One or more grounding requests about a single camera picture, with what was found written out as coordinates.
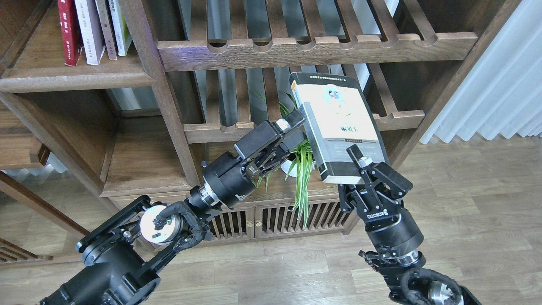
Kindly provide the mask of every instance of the red book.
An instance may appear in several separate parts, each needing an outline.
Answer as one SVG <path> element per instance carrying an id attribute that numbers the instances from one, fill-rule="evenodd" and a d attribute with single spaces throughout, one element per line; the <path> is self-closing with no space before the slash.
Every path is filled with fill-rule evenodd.
<path id="1" fill-rule="evenodd" d="M 67 66 L 75 66 L 81 55 L 82 41 L 74 0 L 57 0 L 59 4 L 62 43 Z"/>

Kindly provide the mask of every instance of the cabinet door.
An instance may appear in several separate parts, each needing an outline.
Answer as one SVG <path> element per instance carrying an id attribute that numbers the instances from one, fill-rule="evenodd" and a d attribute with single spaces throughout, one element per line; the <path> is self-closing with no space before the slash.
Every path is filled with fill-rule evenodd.
<path id="1" fill-rule="evenodd" d="M 203 241 L 200 246 L 239 243 L 254 238 L 254 209 L 252 207 L 226 210 L 213 218 L 211 241 Z"/>
<path id="2" fill-rule="evenodd" d="M 302 218 L 298 220 L 298 211 L 292 212 L 292 208 L 293 204 L 254 207 L 255 238 L 343 231 L 356 218 L 353 213 L 341 211 L 339 202 L 321 200 L 309 203 L 309 217 L 307 225 L 304 225 Z"/>

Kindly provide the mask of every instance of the logo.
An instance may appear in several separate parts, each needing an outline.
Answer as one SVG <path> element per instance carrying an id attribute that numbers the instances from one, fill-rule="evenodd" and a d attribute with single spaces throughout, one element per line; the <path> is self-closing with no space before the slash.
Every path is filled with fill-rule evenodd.
<path id="1" fill-rule="evenodd" d="M 367 215 L 367 218 L 373 219 L 373 218 L 377 218 L 377 217 L 380 217 L 380 216 L 388 216 L 388 209 L 385 208 L 382 212 Z"/>

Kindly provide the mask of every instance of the book spine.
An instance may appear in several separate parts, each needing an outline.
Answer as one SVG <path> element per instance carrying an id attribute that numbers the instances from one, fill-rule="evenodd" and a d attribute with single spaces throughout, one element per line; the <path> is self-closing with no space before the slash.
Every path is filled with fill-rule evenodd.
<path id="1" fill-rule="evenodd" d="M 113 27 L 111 25 L 111 16 L 109 14 L 109 5 L 107 0 L 96 0 L 98 15 L 100 16 L 100 24 L 104 34 L 105 48 L 107 56 L 111 60 L 117 59 L 117 47 L 115 46 L 115 37 L 113 35 Z"/>
<path id="2" fill-rule="evenodd" d="M 128 48 L 132 43 L 132 36 L 124 20 L 122 11 L 120 10 L 118 0 L 109 0 L 109 9 L 111 11 L 111 19 L 115 30 L 115 38 L 117 40 L 117 48 L 119 56 L 126 56 Z"/>
<path id="3" fill-rule="evenodd" d="M 98 10 L 94 0 L 75 0 L 87 64 L 98 65 L 105 51 Z"/>
<path id="4" fill-rule="evenodd" d="M 81 35 L 77 22 L 74 0 L 57 0 L 59 6 L 62 43 L 64 45 L 64 63 L 75 66 L 81 54 Z"/>

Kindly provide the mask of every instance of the spider plant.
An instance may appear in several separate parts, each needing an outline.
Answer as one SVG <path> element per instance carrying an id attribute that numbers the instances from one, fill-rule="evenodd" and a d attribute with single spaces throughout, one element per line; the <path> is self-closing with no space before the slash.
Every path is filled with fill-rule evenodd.
<path id="1" fill-rule="evenodd" d="M 260 98 L 267 102 L 265 97 L 262 96 L 260 93 L 257 92 L 257 94 L 260 96 Z M 294 104 L 294 109 L 297 109 L 296 103 L 294 98 L 291 94 L 286 93 L 286 95 L 292 100 Z M 284 104 L 279 103 L 280 105 L 280 113 L 282 117 L 287 116 L 290 114 L 291 110 L 288 109 Z M 303 216 L 303 224 L 304 226 L 307 226 L 308 222 L 308 182 L 311 177 L 311 171 L 313 170 L 313 153 L 311 144 L 308 140 L 304 140 L 301 142 L 297 147 L 295 147 L 291 151 L 291 158 L 292 164 L 290 165 L 290 168 L 288 169 L 288 172 L 286 173 L 286 179 L 288 179 L 289 174 L 292 172 L 294 168 L 296 168 L 297 178 L 296 178 L 296 185 L 295 185 L 295 200 L 294 200 L 294 207 L 291 210 L 291 212 L 294 212 L 296 209 L 298 209 L 298 221 Z M 269 179 L 270 179 L 271 173 L 269 173 L 266 177 L 266 192 L 269 185 Z M 258 182 L 255 183 L 256 187 L 260 185 L 262 182 L 262 177 L 258 179 Z"/>

